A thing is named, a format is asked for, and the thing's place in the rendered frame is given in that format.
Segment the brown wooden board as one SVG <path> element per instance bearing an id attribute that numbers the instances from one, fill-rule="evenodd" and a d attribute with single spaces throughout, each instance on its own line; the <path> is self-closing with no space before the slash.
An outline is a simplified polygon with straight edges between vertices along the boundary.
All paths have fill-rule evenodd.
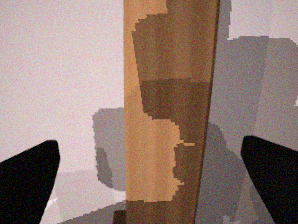
<path id="1" fill-rule="evenodd" d="M 196 224 L 221 0 L 124 0 L 126 224 Z"/>

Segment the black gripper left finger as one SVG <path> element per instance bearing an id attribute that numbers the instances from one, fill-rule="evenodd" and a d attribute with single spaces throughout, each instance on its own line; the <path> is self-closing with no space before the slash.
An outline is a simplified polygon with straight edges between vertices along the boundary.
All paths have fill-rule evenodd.
<path id="1" fill-rule="evenodd" d="M 0 224 L 40 224 L 60 163 L 56 140 L 1 161 Z"/>

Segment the dark brown wooden post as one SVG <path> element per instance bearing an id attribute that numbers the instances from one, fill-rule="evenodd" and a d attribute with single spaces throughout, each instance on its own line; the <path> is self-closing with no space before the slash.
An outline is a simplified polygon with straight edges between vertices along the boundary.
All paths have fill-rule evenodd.
<path id="1" fill-rule="evenodd" d="M 126 224 L 126 210 L 114 210 L 113 224 Z"/>

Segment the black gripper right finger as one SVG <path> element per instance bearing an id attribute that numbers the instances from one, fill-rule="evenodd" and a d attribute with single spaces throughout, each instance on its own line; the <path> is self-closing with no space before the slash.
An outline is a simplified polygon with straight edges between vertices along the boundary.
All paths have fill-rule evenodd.
<path id="1" fill-rule="evenodd" d="M 298 152 L 245 136 L 241 157 L 275 224 L 298 224 Z"/>

